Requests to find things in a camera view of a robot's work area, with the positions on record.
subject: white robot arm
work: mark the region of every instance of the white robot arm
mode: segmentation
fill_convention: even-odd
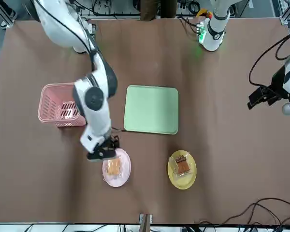
[[[257,88],[249,96],[249,102],[247,105],[249,109],[252,109],[261,102],[267,102],[269,105],[272,105],[281,99],[286,99],[289,101],[282,107],[282,112],[285,115],[290,115],[290,56],[287,57],[285,64],[273,75],[269,86],[260,85],[259,88]]]
[[[74,83],[73,97],[78,111],[87,121],[80,139],[90,161],[111,159],[119,147],[111,137],[108,98],[117,89],[117,78],[90,36],[90,24],[68,8],[64,0],[34,0],[37,14],[47,36],[63,47],[73,47],[78,53],[88,52],[93,71]]]
[[[210,52],[216,51],[222,43],[226,25],[230,19],[230,6],[242,0],[211,0],[213,16],[204,22],[199,43]]]

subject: pink plate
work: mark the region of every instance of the pink plate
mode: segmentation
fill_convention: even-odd
[[[102,173],[104,180],[112,187],[120,187],[127,182],[131,172],[131,161],[128,154],[121,148],[115,150],[120,159],[120,177],[114,178],[107,173],[108,160],[103,161]]]

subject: brown table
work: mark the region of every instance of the brown table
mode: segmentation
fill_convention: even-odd
[[[221,223],[262,197],[290,201],[290,116],[283,102],[249,111],[255,89],[247,75],[261,52],[287,34],[273,19],[233,19],[221,48],[203,51],[179,20],[99,21],[97,42],[118,77],[110,100],[112,124],[122,128],[128,85],[175,87],[176,135],[125,132],[121,146],[132,172],[121,188],[102,179],[79,143],[84,128],[58,129],[37,117],[46,84],[73,82],[90,71],[86,54],[52,43],[37,22],[7,29],[0,57],[0,222]],[[286,43],[282,54],[290,53]],[[253,73],[269,84],[281,63],[270,52]],[[178,190],[166,173],[168,157],[189,151],[198,176]],[[290,207],[265,202],[279,217]],[[230,221],[246,223],[248,215]],[[253,221],[273,224],[258,208]]]

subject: pastry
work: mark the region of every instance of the pastry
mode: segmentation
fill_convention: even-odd
[[[109,175],[118,175],[120,174],[120,159],[115,158],[108,161],[107,173]]]
[[[178,166],[177,174],[183,174],[190,170],[189,165],[187,164],[186,157],[179,156],[176,158],[176,164]]]

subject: yellow plate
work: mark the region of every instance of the yellow plate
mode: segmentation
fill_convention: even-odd
[[[174,175],[174,172],[173,172],[174,169],[172,167],[172,162],[170,162],[171,159],[169,159],[169,162],[168,162],[169,179],[170,179],[171,183],[176,188],[182,189],[182,190],[188,189],[188,188],[190,188],[193,185],[193,183],[195,181],[195,178],[197,177],[197,166],[195,164],[194,158],[187,151],[183,151],[183,150],[176,151],[170,157],[170,158],[176,159],[179,156],[185,156],[187,153],[188,153],[187,162],[191,164],[190,165],[190,169],[192,171],[192,174],[188,174],[186,176],[183,176],[183,177],[180,177],[180,178],[176,178],[176,176]]]

